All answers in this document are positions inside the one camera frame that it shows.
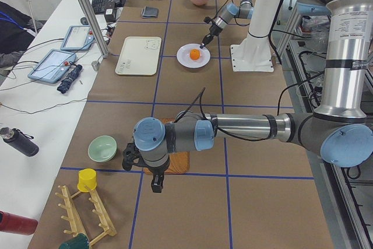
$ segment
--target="white desk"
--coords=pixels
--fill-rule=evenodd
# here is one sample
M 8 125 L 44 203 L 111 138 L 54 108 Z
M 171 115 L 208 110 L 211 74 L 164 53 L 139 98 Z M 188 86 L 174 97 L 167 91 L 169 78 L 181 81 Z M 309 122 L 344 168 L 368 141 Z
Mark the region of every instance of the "white desk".
M 62 0 L 31 45 L 65 37 L 68 27 L 80 25 L 80 18 L 83 16 L 77 0 Z M 98 15 L 97 20 L 101 28 L 106 27 L 103 15 Z M 39 61 L 50 49 L 59 49 L 61 43 L 62 41 L 57 41 L 35 47 L 26 52 L 20 61 Z M 79 58 L 85 55 L 85 52 L 79 52 L 77 55 Z M 15 70 L 17 78 L 7 78 L 0 87 L 0 90 L 3 90 L 0 91 L 0 102 L 9 107 L 33 112 L 59 103 L 84 99 L 96 77 L 91 62 L 102 60 L 100 55 L 97 44 L 93 44 L 88 54 L 78 61 L 83 65 L 83 71 L 65 94 L 57 91 L 59 82 L 55 85 L 32 82 L 15 89 L 3 90 L 30 81 L 27 74 L 31 68 Z M 27 65 L 35 66 L 24 63 L 17 67 Z M 40 148 L 35 156 L 26 157 L 0 141 L 0 210 L 39 220 L 84 106 L 85 101 L 33 115 L 0 107 L 0 122 L 33 135 L 34 143 Z M 31 237 L 0 232 L 1 248 L 27 248 Z

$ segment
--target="label sticker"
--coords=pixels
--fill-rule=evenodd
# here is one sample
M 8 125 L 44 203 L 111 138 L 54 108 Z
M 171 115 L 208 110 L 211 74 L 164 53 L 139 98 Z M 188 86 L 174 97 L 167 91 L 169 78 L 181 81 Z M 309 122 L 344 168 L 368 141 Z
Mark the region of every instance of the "label sticker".
M 370 41 L 373 11 L 347 12 L 332 16 L 329 41 L 362 39 Z
M 367 69 L 368 68 L 368 61 L 360 61 L 356 60 L 352 62 L 351 70 L 360 70 L 360 69 Z

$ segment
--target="orange cutting board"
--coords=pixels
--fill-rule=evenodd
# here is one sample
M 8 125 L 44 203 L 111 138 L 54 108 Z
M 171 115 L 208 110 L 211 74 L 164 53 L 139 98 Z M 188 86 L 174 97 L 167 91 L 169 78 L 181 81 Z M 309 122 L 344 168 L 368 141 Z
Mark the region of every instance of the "orange cutting board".
M 160 118 L 163 124 L 174 121 L 173 118 Z M 182 174 L 189 170 L 189 152 L 179 152 L 170 154 L 170 166 L 165 174 Z M 147 168 L 143 168 L 145 174 L 153 175 Z

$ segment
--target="white plate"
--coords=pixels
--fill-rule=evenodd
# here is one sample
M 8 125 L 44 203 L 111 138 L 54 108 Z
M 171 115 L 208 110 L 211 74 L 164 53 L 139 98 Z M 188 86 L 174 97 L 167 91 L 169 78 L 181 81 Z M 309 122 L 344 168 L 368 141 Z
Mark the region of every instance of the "white plate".
M 189 56 L 189 53 L 193 49 L 198 49 L 200 51 L 199 59 L 195 61 L 192 60 Z M 210 61 L 210 51 L 204 47 L 203 49 L 199 48 L 199 44 L 187 44 L 182 46 L 176 54 L 177 60 L 185 67 L 188 68 L 199 68 L 203 67 Z

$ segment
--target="water bottle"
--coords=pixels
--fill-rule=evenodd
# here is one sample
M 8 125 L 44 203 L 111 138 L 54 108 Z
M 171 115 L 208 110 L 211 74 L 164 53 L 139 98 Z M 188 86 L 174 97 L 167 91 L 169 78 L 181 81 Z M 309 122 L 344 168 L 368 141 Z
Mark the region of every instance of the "water bottle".
M 33 137 L 24 134 L 17 128 L 10 129 L 0 124 L 0 136 L 5 143 L 11 145 L 11 147 L 20 151 L 27 157 L 32 157 L 39 151 L 39 147 L 31 141 Z

